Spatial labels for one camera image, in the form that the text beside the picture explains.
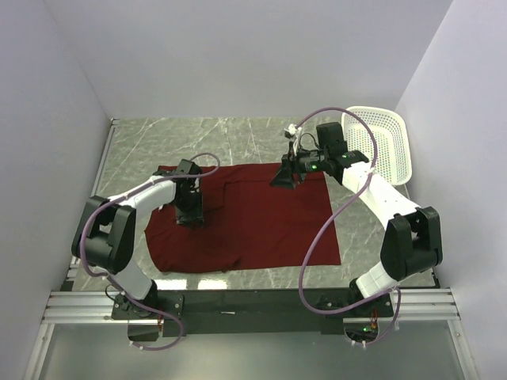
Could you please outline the dark red t shirt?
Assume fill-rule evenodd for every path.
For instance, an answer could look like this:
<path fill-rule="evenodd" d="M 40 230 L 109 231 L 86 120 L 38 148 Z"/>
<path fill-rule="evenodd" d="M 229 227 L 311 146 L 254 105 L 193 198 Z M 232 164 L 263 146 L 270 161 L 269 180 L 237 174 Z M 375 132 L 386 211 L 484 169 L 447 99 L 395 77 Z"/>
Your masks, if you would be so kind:
<path fill-rule="evenodd" d="M 201 180 L 204 224 L 177 224 L 174 207 L 153 211 L 145 237 L 160 272 L 209 273 L 300 266 L 331 216 L 323 173 L 294 189 L 270 186 L 278 165 L 223 166 Z"/>

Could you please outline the white plastic perforated basket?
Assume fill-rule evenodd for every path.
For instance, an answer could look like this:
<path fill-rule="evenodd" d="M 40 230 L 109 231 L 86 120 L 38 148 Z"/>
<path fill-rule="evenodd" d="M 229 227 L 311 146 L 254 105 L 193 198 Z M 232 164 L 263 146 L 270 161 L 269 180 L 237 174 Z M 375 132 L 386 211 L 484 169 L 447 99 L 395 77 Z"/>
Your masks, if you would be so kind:
<path fill-rule="evenodd" d="M 341 115 L 345 140 L 350 150 L 359 150 L 372 159 L 374 147 L 362 122 L 371 129 L 378 151 L 375 171 L 394 186 L 406 184 L 412 177 L 410 144 L 404 119 L 396 112 L 368 106 L 348 108 Z"/>

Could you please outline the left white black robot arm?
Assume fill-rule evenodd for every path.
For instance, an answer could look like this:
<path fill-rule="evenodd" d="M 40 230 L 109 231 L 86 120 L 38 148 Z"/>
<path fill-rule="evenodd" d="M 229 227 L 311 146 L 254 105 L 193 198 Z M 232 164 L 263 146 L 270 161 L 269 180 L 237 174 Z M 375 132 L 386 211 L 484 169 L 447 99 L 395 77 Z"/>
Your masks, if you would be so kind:
<path fill-rule="evenodd" d="M 90 197 L 84 206 L 71 245 L 92 277 L 105 277 L 141 318 L 160 310 L 158 288 L 133 259 L 135 228 L 139 219 L 170 205 L 176 224 L 204 224 L 203 195 L 199 179 L 205 174 L 194 161 L 183 159 L 176 169 L 160 169 L 142 184 L 117 196 Z"/>

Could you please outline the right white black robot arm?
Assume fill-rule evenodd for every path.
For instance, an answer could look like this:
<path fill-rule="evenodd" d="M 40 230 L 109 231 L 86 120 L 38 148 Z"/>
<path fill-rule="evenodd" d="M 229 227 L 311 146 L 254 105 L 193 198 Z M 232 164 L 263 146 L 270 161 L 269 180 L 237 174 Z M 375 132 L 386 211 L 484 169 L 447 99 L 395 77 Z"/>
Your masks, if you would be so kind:
<path fill-rule="evenodd" d="M 318 146 L 302 148 L 303 129 L 294 124 L 283 131 L 288 152 L 271 181 L 271 186 L 294 188 L 309 173 L 326 173 L 361 200 L 384 228 L 379 262 L 351 282 L 348 305 L 312 306 L 298 288 L 302 304 L 321 315 L 351 311 L 364 316 L 375 307 L 375 299 L 396 289 L 401 281 L 435 268 L 443 260 L 440 216 L 433 207 L 420 207 L 399 193 L 375 172 L 374 159 L 350 150 L 338 122 L 317 128 Z"/>

